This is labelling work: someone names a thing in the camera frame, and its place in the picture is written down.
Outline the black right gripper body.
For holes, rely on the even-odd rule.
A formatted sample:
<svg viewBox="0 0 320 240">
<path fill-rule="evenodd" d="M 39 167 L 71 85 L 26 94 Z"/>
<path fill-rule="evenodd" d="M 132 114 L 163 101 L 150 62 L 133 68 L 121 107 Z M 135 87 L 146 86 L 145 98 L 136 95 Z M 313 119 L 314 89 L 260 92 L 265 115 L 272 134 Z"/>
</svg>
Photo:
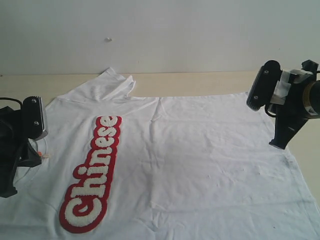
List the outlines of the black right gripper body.
<svg viewBox="0 0 320 240">
<path fill-rule="evenodd" d="M 280 104 L 280 99 L 273 97 L 268 109 L 275 117 L 274 138 L 269 144 L 284 150 L 298 131 L 313 117 L 306 111 L 303 98 L 293 97 Z"/>
</svg>

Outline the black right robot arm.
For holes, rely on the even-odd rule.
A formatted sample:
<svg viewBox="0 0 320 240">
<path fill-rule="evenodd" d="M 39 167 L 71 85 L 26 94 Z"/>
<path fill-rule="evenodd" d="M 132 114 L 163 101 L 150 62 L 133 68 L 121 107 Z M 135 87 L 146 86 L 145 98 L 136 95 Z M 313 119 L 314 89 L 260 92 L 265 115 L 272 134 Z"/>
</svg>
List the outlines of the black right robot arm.
<svg viewBox="0 0 320 240">
<path fill-rule="evenodd" d="M 283 105 L 275 107 L 275 132 L 269 144 L 284 150 L 299 130 L 320 117 L 320 82 L 293 84 Z"/>
</svg>

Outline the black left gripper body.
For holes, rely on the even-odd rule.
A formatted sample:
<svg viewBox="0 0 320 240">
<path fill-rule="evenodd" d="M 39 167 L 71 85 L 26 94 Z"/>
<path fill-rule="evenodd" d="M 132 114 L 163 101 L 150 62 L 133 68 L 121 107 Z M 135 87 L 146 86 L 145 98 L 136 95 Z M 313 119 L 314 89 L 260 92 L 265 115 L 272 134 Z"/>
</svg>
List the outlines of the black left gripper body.
<svg viewBox="0 0 320 240">
<path fill-rule="evenodd" d="M 0 109 L 0 196 L 18 193 L 14 178 L 18 167 L 33 168 L 42 159 L 29 142 L 22 111 L 9 106 Z"/>
</svg>

